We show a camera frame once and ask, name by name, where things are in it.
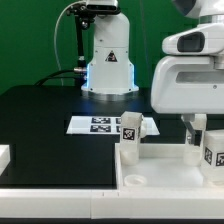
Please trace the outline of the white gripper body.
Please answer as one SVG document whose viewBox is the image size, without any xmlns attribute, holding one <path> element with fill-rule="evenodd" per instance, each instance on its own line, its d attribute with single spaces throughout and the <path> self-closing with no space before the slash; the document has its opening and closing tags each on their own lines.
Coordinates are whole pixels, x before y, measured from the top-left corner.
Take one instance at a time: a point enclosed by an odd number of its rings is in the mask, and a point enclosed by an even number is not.
<svg viewBox="0 0 224 224">
<path fill-rule="evenodd" d="M 207 56 L 166 56 L 156 66 L 151 106 L 163 114 L 224 114 L 224 70 Z"/>
</svg>

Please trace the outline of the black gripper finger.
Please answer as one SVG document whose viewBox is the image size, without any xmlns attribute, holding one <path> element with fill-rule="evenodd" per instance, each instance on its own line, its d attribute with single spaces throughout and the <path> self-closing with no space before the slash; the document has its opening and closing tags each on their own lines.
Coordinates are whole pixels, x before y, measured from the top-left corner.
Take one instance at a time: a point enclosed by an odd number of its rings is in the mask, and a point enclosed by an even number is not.
<svg viewBox="0 0 224 224">
<path fill-rule="evenodd" d="M 202 131 L 193 127 L 196 121 L 199 120 L 198 114 L 184 114 L 181 120 L 186 128 L 186 141 L 189 145 L 200 146 L 202 140 Z"/>
</svg>

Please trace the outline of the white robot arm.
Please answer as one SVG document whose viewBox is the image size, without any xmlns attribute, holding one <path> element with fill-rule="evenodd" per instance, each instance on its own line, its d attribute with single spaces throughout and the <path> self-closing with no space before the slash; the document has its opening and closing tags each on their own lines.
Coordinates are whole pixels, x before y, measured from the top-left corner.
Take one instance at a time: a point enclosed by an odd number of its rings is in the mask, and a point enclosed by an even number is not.
<svg viewBox="0 0 224 224">
<path fill-rule="evenodd" d="M 165 56 L 157 63 L 150 103 L 160 114 L 180 114 L 189 143 L 201 143 L 193 127 L 198 114 L 224 113 L 224 0 L 171 0 L 198 25 L 166 37 Z M 102 100 L 135 94 L 134 66 L 129 61 L 128 20 L 115 15 L 106 0 L 87 0 L 94 14 L 93 58 L 87 65 L 83 94 Z"/>
</svg>

